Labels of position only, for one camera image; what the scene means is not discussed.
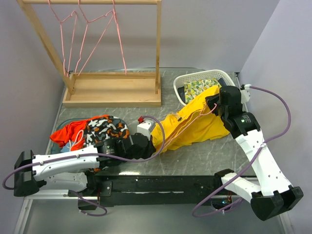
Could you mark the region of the yellow shorts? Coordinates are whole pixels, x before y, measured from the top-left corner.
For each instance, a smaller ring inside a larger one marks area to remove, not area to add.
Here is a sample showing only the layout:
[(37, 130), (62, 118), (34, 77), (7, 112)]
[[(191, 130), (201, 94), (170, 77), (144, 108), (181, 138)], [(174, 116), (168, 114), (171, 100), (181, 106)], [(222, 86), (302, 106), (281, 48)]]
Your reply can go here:
[[(206, 105), (205, 97), (219, 94), (220, 88), (212, 86), (196, 96), (189, 104), (184, 106), (177, 113), (168, 114), (161, 125), (165, 132), (165, 141), (172, 137), (179, 128), (186, 124), (190, 117), (196, 117)], [(230, 132), (226, 130), (219, 116), (210, 113), (207, 116), (198, 118), (178, 138), (176, 138), (167, 150), (176, 150), (182, 146), (189, 146), (193, 143), (215, 140), (227, 136)]]

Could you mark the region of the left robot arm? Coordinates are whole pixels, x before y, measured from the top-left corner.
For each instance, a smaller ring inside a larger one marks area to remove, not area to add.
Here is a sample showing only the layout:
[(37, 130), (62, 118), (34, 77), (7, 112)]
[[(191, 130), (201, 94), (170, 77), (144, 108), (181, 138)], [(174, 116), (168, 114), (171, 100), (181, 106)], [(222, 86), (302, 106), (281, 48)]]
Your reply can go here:
[(86, 148), (51, 155), (23, 151), (14, 165), (14, 196), (25, 197), (40, 190), (72, 190), (87, 196), (97, 190), (88, 169), (114, 167), (123, 161), (144, 162), (156, 149), (152, 138), (141, 133), (106, 139)]

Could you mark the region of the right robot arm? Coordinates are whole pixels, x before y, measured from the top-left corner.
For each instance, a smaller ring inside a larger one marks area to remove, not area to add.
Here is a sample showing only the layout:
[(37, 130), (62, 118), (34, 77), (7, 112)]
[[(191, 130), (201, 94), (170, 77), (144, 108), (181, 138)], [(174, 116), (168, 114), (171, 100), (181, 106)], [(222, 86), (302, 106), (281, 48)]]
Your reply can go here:
[(226, 130), (238, 143), (249, 160), (247, 168), (252, 167), (258, 184), (254, 184), (242, 175), (246, 169), (235, 173), (230, 169), (215, 174), (214, 191), (201, 203), (204, 204), (217, 193), (225, 194), (227, 191), (240, 196), (250, 203), (254, 214), (262, 221), (290, 211), (304, 196), (298, 186), (293, 186), (282, 173), (272, 153), (268, 142), (283, 136), (291, 125), (291, 112), (279, 95), (264, 90), (278, 98), (287, 112), (287, 126), (276, 136), (264, 139), (262, 129), (255, 116), (243, 110), (243, 104), (250, 98), (251, 85), (221, 87), (219, 93), (205, 98), (206, 104), (213, 114), (220, 117)]

